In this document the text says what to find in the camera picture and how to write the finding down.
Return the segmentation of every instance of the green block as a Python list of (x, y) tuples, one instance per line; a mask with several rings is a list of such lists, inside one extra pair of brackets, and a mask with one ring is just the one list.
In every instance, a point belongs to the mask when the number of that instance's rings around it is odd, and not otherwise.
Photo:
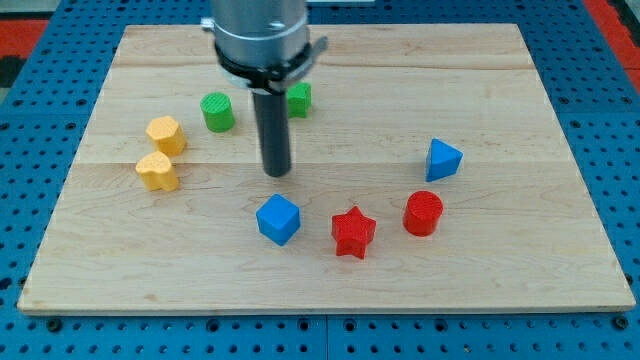
[(236, 123), (233, 118), (231, 101), (223, 93), (215, 92), (205, 95), (200, 101), (200, 110), (204, 115), (207, 128), (213, 132), (224, 132)]
[(301, 82), (287, 90), (287, 106), (289, 118), (306, 118), (311, 107), (311, 84)]

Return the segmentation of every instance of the blue pegboard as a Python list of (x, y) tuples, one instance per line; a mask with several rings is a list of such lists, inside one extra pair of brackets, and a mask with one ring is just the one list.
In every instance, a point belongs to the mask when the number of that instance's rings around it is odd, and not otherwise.
[[(63, 0), (0, 107), (0, 359), (640, 357), (640, 312), (527, 316), (40, 318), (15, 308), (127, 24), (197, 24), (209, 0)], [(520, 27), (634, 294), (640, 98), (581, 2), (378, 0), (311, 23)]]

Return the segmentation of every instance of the metal cylinder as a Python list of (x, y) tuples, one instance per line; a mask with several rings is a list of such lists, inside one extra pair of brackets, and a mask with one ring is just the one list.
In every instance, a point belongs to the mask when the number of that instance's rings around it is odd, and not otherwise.
[(309, 42), (305, 0), (212, 0), (215, 43), (237, 64), (283, 63)]
[(264, 172), (279, 177), (291, 169), (287, 96), (253, 93)]

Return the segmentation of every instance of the black rod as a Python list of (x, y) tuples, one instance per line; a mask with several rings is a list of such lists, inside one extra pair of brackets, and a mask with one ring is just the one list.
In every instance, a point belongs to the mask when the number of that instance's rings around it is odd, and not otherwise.
[(280, 177), (291, 170), (287, 96), (253, 93), (264, 172)]

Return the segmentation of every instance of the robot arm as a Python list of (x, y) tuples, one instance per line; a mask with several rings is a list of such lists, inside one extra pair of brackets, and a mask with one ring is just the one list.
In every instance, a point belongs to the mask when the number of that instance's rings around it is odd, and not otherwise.
[(327, 48), (309, 43), (305, 0), (211, 0), (213, 19), (203, 26), (215, 34), (223, 74), (250, 89), (265, 173), (291, 169), (286, 91), (302, 79)]

